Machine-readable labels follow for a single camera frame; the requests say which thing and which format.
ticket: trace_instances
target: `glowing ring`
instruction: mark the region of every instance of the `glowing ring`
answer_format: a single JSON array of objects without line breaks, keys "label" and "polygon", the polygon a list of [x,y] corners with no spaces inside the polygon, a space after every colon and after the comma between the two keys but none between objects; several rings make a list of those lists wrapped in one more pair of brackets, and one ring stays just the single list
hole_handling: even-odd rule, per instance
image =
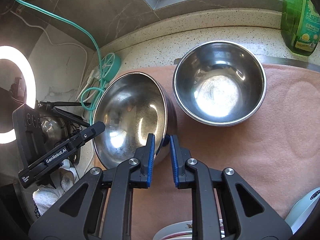
[{"label": "glowing ring", "polygon": [[[36,104],[36,81],[32,68],[26,57],[16,48],[10,46],[0,46],[0,59],[7,59],[15,63],[21,70],[26,82],[27,98],[26,104],[35,108]],[[6,133],[0,133],[0,144],[13,142],[16,139],[14,129]]]}]

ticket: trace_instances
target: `blue gripper pad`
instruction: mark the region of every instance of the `blue gripper pad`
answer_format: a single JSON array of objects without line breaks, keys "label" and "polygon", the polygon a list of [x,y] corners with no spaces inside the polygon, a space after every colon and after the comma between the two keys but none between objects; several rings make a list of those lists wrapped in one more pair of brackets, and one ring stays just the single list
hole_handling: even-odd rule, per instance
[{"label": "blue gripper pad", "polygon": [[172,173],[173,173],[173,181],[176,187],[179,185],[179,177],[178,177],[178,161],[176,151],[174,149],[173,137],[170,136],[170,153],[171,153],[171,165],[172,165]]},{"label": "blue gripper pad", "polygon": [[148,176],[147,176],[147,186],[150,187],[151,181],[152,181],[152,171],[153,171],[153,162],[155,157],[155,144],[156,139],[153,135],[152,142],[151,142],[151,148],[150,148],[150,154],[149,154],[149,163],[148,163]]}]

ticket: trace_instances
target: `teal cord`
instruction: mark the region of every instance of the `teal cord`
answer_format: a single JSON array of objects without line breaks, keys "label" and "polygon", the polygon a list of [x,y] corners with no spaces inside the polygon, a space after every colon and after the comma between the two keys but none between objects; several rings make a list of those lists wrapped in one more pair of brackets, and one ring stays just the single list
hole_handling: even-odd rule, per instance
[{"label": "teal cord", "polygon": [[[49,15],[49,16],[57,19],[57,20],[60,20],[60,21],[65,22],[65,23],[68,23],[68,24],[72,25],[73,27],[76,27],[77,29],[81,30],[83,33],[85,33],[86,35],[88,35],[88,37],[92,40],[92,42],[93,42],[93,44],[94,44],[94,46],[95,46],[95,48],[96,48],[96,50],[97,50],[98,58],[99,58],[100,88],[96,88],[96,87],[88,88],[87,90],[85,90],[85,91],[82,93],[81,99],[80,99],[81,105],[83,106],[83,108],[86,109],[86,110],[88,110],[88,111],[90,111],[90,124],[92,125],[92,123],[93,123],[92,112],[93,112],[93,110],[96,109],[97,103],[98,103],[99,99],[101,98],[102,94],[104,93],[104,90],[103,90],[103,89],[104,89],[104,87],[105,87],[105,85],[106,85],[106,83],[107,83],[106,80],[105,80],[105,76],[108,74],[108,73],[105,73],[104,70],[102,69],[101,53],[100,53],[99,46],[98,46],[98,44],[96,43],[95,39],[93,38],[93,36],[92,36],[88,31],[86,31],[84,28],[82,28],[81,26],[79,26],[78,24],[75,24],[74,22],[72,22],[72,21],[70,21],[70,20],[67,20],[67,19],[65,19],[65,18],[62,18],[62,17],[60,17],[60,16],[58,16],[58,15],[55,15],[55,14],[53,14],[53,13],[51,13],[51,12],[48,12],[48,11],[46,11],[46,10],[38,7],[38,6],[35,6],[35,5],[33,5],[33,4],[30,4],[30,3],[27,3],[27,2],[25,2],[25,1],[22,1],[22,0],[15,0],[15,1],[18,2],[18,3],[20,3],[20,4],[22,4],[22,5],[24,5],[24,6],[27,6],[27,7],[29,7],[29,8],[34,9],[34,10],[37,10],[37,11],[39,11],[39,12],[42,12],[42,13],[44,13],[44,14],[46,14],[46,15]],[[84,103],[83,103],[83,95],[86,94],[86,93],[87,93],[88,91],[90,91],[90,90],[98,90],[99,93],[98,93],[98,95],[96,95],[96,96],[94,97],[94,99],[93,99],[90,107],[86,107],[86,106],[84,105]]]}]

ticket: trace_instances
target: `stainless steel bowl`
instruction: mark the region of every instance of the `stainless steel bowl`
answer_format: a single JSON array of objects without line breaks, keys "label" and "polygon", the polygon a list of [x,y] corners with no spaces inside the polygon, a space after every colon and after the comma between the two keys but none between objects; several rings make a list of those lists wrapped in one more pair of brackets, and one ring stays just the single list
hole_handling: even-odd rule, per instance
[{"label": "stainless steel bowl", "polygon": [[132,158],[154,133],[155,165],[169,153],[167,135],[176,133],[174,106],[161,85],[149,75],[131,72],[116,79],[101,97],[93,122],[102,121],[105,131],[94,141],[103,166],[114,168]]},{"label": "stainless steel bowl", "polygon": [[183,56],[172,85],[178,104],[193,119],[231,126],[259,109],[267,80],[249,50],[230,41],[209,41]]}]

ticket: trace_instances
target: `dish soap bottle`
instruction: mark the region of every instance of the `dish soap bottle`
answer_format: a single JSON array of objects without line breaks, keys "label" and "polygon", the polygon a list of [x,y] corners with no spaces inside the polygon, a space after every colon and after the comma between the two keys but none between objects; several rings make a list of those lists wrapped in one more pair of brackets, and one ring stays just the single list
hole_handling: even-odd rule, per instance
[{"label": "dish soap bottle", "polygon": [[320,36],[320,16],[310,0],[283,0],[281,34],[292,52],[313,53]]}]

